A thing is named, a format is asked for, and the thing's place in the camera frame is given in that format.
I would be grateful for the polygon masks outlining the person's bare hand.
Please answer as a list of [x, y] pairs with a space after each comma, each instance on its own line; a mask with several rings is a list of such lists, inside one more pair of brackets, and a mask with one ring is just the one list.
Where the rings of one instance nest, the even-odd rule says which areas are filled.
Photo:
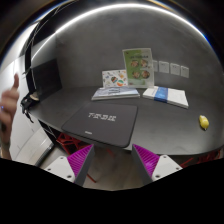
[[11, 159], [10, 155], [10, 138], [12, 132], [12, 124], [17, 110], [17, 102], [19, 99], [19, 77], [14, 75], [14, 83], [12, 87], [4, 91], [0, 97], [0, 143], [1, 157]]

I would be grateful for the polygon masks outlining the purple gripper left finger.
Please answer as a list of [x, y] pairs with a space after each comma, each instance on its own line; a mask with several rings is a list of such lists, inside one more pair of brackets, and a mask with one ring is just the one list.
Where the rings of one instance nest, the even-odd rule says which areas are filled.
[[59, 156], [45, 171], [82, 186], [94, 155], [94, 145], [88, 145], [68, 157]]

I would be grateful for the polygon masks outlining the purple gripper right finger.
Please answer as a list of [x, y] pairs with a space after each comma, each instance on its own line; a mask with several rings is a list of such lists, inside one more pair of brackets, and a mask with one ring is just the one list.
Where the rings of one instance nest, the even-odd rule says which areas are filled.
[[182, 169], [168, 155], [159, 156], [136, 144], [132, 145], [132, 156], [144, 185], [148, 185]]

